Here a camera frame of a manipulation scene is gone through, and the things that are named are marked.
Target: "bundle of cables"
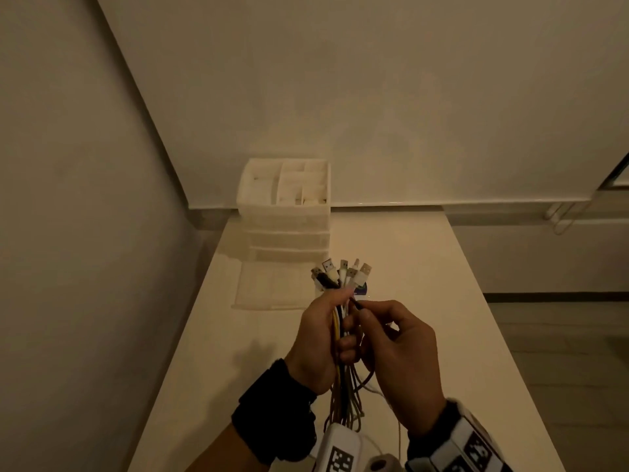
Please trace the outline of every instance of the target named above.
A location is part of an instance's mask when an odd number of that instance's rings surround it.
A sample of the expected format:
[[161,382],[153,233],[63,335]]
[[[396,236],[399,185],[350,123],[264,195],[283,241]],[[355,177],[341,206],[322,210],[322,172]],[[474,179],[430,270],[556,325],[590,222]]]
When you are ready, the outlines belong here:
[[[342,287],[354,287],[356,289],[363,288],[366,285],[367,277],[371,273],[371,267],[366,263],[360,270],[358,266],[360,261],[357,259],[353,267],[348,268],[348,262],[341,260],[340,269],[336,269],[332,260],[323,262],[323,270],[313,268],[312,278],[321,290],[335,289]],[[347,334],[343,330],[343,318],[349,314],[350,303],[356,309],[362,309],[362,306],[353,297],[346,305],[340,305],[336,308],[333,316],[334,323],[334,339],[339,340]],[[330,415],[323,426],[324,431],[328,424],[337,422],[356,432],[360,431],[361,418],[364,416],[362,411],[362,402],[360,401],[359,391],[369,382],[373,372],[369,373],[364,381],[361,381],[356,372],[354,365],[344,365],[340,361],[336,362],[336,379],[332,385],[332,398],[330,400]]]

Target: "white storage box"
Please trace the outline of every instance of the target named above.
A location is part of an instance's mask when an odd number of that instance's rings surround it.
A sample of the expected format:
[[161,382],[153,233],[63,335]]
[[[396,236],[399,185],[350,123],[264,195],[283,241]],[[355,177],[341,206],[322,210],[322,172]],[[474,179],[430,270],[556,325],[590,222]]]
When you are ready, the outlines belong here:
[[256,261],[325,260],[330,247],[330,163],[325,159],[250,159],[238,211]]

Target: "tiled floor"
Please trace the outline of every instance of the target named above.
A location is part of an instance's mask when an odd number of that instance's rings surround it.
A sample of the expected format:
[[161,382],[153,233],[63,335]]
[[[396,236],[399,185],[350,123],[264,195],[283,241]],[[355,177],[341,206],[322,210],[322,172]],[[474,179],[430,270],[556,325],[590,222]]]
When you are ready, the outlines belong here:
[[566,471],[629,471],[629,303],[490,307]]

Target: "table top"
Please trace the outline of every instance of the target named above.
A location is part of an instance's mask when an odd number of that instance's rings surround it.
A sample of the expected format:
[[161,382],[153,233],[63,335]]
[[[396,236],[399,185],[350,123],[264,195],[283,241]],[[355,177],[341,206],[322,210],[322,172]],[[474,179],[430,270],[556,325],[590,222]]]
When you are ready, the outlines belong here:
[[[563,466],[441,211],[333,212],[330,256],[372,265],[369,299],[395,299],[436,331],[444,393],[460,399],[515,471]],[[129,468],[177,472],[229,424],[240,395],[292,345],[300,311],[233,309],[247,244],[227,223]],[[359,374],[366,374],[361,367]],[[375,378],[370,385],[379,388]],[[397,456],[398,424],[386,402],[361,393],[366,454]],[[318,430],[329,393],[313,405]],[[408,440],[402,428],[402,462]],[[366,458],[361,460],[363,467]],[[272,470],[310,471],[313,461]]]

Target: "black baseboard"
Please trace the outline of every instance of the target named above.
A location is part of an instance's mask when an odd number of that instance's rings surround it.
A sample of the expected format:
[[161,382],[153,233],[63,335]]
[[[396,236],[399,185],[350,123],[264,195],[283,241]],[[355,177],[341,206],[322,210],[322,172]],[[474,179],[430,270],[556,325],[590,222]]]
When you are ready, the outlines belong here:
[[552,303],[558,301],[629,301],[629,291],[569,293],[483,293],[488,303]]

